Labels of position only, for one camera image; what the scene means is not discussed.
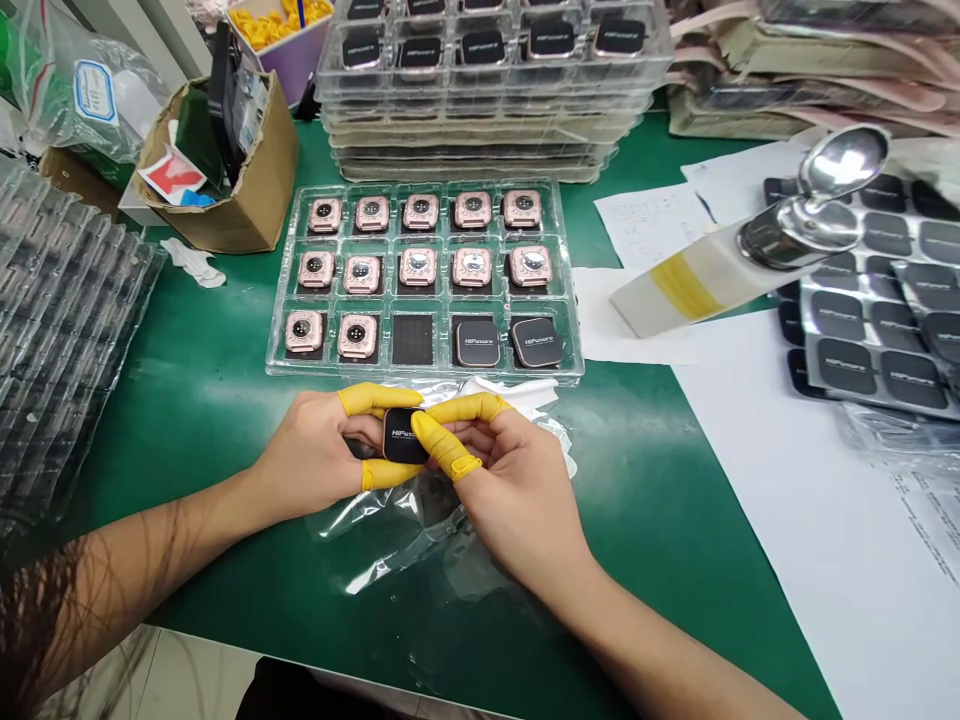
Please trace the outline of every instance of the clear plastic bag of parts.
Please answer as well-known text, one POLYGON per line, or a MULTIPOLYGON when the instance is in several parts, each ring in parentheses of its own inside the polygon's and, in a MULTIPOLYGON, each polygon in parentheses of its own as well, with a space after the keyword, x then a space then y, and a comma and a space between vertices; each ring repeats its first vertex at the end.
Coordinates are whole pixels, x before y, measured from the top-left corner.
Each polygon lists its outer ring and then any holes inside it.
POLYGON ((856 448, 885 462, 960 482, 960 422, 857 403, 838 403, 840 425, 856 448))
MULTIPOLYGON (((451 380, 385 383, 413 387, 427 406, 449 400, 461 389, 451 380)), ((534 418, 570 447, 566 430, 545 414, 534 418)), ((361 457, 368 448, 351 444, 361 457)), ((572 472, 575 465, 568 460, 572 472)), ((430 561, 442 568, 449 599, 479 600, 513 585, 476 536, 450 480, 439 471, 419 476, 390 490, 374 490, 343 500, 306 518, 311 537, 322 546, 331 585, 356 595, 377 581, 430 561)))
POLYGON ((134 163, 170 94, 143 55, 89 32, 50 0, 23 0, 8 25, 7 65, 31 137, 85 144, 134 163))

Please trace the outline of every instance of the clear plastic tray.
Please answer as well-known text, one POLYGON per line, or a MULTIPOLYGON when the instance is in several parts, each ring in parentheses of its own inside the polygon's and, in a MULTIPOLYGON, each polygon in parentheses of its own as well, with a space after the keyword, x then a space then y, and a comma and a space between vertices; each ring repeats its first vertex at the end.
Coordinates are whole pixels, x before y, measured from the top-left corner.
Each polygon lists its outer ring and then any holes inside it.
POLYGON ((497 143, 495 145, 431 145, 428 147, 403 147, 384 145, 381 147, 343 147, 333 148, 331 156, 338 162, 379 161, 405 165, 409 161, 418 163, 436 162, 460 163, 487 161, 499 164, 505 162, 530 162, 541 160, 563 160, 568 165, 603 162, 617 150, 614 143, 544 143, 524 145, 497 143))
POLYGON ((304 374, 341 376, 351 379, 458 377, 482 373, 500 380, 524 380, 552 377, 561 385, 576 385, 584 372, 580 349, 580 328, 576 298, 567 249, 563 211, 558 186, 545 178, 514 179, 505 182, 429 182, 398 185, 354 185, 302 188, 297 194, 277 287, 273 322, 267 346, 266 371, 270 375, 304 374), (504 193, 511 189, 536 190, 543 204, 539 228, 506 228, 500 213, 504 193), (451 203, 460 192, 485 190, 493 206, 493 220, 484 230, 457 228, 451 217, 451 203), (437 226, 429 232, 411 232, 402 227, 402 206, 412 194, 431 194, 439 198, 437 226), (390 201, 390 223, 380 234, 357 233, 354 214, 362 197, 383 195, 390 201), (307 220, 314 200, 338 198, 342 201, 343 221, 332 236, 311 235, 307 220), (508 277, 508 253, 520 246, 540 245, 547 249, 553 279, 541 288, 518 288, 508 277), (413 290, 398 281, 399 258, 405 248, 423 247, 435 251, 436 282, 429 290, 413 290), (484 288, 464 289, 451 280, 453 256, 459 248, 484 248, 493 259, 491 282, 484 288), (305 252, 325 250, 336 257, 332 285, 322 291, 300 286, 298 272, 305 252), (383 271, 379 292, 350 295, 344 291, 343 271, 347 259, 355 255, 381 258, 383 271), (287 318, 296 311, 316 311, 323 318, 323 345, 310 358, 287 350, 287 318), (367 361, 343 358, 338 352, 340 325, 345 315, 370 315, 378 322, 376 354, 367 361), (399 318, 418 317, 419 320, 399 318), (532 369, 521 365, 511 341, 511 325, 518 319, 548 317, 554 322, 563 343, 559 365, 532 369), (500 360, 494 367, 465 367, 456 361, 452 328, 461 318, 492 320, 500 343, 500 360), (417 332, 408 333, 408 323, 417 324, 417 332), (413 355, 418 364, 404 364, 408 342, 419 338, 413 355))
POLYGON ((332 148, 489 145, 497 143, 614 143, 643 121, 640 112, 611 113, 593 118, 446 118, 433 121, 381 119, 334 121, 324 127, 332 148))
POLYGON ((606 89, 654 90, 672 61, 673 42, 662 2, 624 0, 603 2, 564 0, 554 5, 534 5, 505 0, 489 13, 466 13, 454 0, 437 15, 410 17, 403 0, 386 0, 386 16, 376 20, 347 19, 350 2, 336 5, 336 15, 327 31, 316 73, 316 99, 321 103, 344 98, 369 101, 380 97, 421 98, 434 102, 443 97, 484 94, 564 94, 606 89), (562 17, 576 34, 573 52, 562 59, 525 61, 522 46, 531 23, 545 17, 562 17), (595 52, 599 23, 605 19, 640 21, 645 27, 643 48, 633 57, 604 57, 595 52), (504 61, 497 65, 462 65, 458 53, 469 33, 499 31, 504 61), (374 34, 379 58, 372 67, 346 69, 343 43, 357 33, 374 34), (429 76, 415 82, 398 67, 402 44, 413 37, 437 37, 442 43, 442 61, 429 76))
POLYGON ((615 150, 603 160, 588 160, 570 163, 563 159, 513 159, 496 158, 482 160, 458 160, 440 162, 436 159, 417 161, 404 160, 403 164, 385 163, 377 160, 337 160, 337 169, 350 182, 429 182, 471 180, 488 178, 546 177, 562 183, 592 183, 616 155, 615 150))
POLYGON ((19 164, 0 158, 0 172, 0 490, 50 508, 166 255, 19 164))
POLYGON ((441 98, 436 102, 415 102, 402 98, 365 98, 363 100, 329 101, 323 106, 324 122, 484 122, 509 119, 548 122, 556 118, 602 120, 608 113, 644 112, 653 101, 651 90, 630 92, 597 92, 583 95, 530 94, 496 95, 474 93, 457 98, 441 98))

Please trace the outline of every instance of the white paper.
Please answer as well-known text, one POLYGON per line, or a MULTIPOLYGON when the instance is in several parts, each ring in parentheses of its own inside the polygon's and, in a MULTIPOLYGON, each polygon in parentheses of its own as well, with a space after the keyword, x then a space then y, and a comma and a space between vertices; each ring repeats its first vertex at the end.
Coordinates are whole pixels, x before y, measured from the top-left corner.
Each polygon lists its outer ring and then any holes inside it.
POLYGON ((764 210, 763 181, 796 177, 807 150, 799 142, 775 142, 683 165, 680 170, 707 204, 713 219, 725 227, 764 210))
POLYGON ((610 302, 614 290, 641 272, 632 268, 573 268, 583 356, 587 360, 646 365, 697 362, 696 346, 687 328, 641 340, 610 302))
POLYGON ((845 720, 954 720, 960 594, 890 473, 788 388, 772 311, 690 328, 675 367, 845 720))
POLYGON ((890 470, 910 522, 941 572, 960 587, 960 483, 916 471, 890 470))
POLYGON ((594 200, 626 268, 646 272, 706 235, 713 223, 687 183, 594 200))

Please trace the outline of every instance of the hair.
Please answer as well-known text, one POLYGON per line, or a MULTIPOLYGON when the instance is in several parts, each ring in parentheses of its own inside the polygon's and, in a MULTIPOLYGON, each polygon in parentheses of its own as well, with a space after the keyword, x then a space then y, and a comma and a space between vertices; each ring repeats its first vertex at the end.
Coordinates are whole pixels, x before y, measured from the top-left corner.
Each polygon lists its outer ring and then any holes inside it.
POLYGON ((65 613, 82 610, 72 606, 85 544, 64 541, 36 499, 0 496, 0 720, 73 720, 81 705, 86 717, 107 718, 146 650, 144 633, 128 643, 118 672, 96 698, 87 693, 91 672, 45 697, 44 673, 79 641, 57 638, 57 627, 65 613))
MULTIPOLYGON (((41 674, 75 586, 81 542, 58 531, 32 498, 0 498, 0 718, 29 720, 45 700, 41 674)), ((61 707, 59 717, 75 717, 61 707)))

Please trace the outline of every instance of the green table surface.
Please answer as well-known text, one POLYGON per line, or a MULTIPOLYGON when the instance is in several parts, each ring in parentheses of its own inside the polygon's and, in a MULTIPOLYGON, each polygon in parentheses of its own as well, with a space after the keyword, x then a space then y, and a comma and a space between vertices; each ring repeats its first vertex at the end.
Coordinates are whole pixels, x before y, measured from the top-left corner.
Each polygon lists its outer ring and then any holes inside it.
MULTIPOLYGON (((320 124, 298 131, 298 185, 342 182, 320 124)), ((682 182, 680 165, 750 146, 671 138, 666 116, 648 115, 599 182, 562 187, 574 265, 619 266, 595 199, 682 182)), ((216 483, 256 459, 299 390, 342 386, 264 373, 281 254, 217 257, 228 282, 216 290, 167 265, 71 518, 98 526, 216 483)), ((573 441, 584 530, 602 565, 807 717, 838 718, 670 368, 588 361, 579 387, 559 395, 553 414, 573 441)), ((453 599, 437 564, 424 562, 356 596, 337 592, 329 554, 349 552, 362 528, 331 543, 314 542, 302 520, 267 530, 201 571, 151 622, 531 720, 630 716, 590 656, 518 587, 453 599)))

